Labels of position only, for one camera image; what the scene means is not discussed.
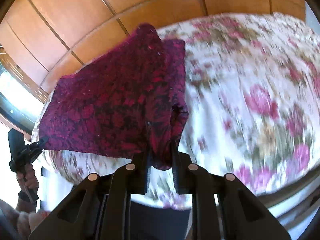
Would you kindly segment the person's left hand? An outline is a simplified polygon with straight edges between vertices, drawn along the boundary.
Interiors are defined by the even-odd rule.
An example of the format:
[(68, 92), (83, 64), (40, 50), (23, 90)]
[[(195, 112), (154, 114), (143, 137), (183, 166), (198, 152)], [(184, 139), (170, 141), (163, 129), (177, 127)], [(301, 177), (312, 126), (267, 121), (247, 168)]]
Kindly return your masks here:
[(39, 188), (39, 181), (35, 176), (35, 170), (31, 164), (26, 164), (25, 174), (21, 172), (16, 173), (16, 179), (19, 186), (23, 192), (27, 192), (27, 189), (32, 189), (37, 191)]

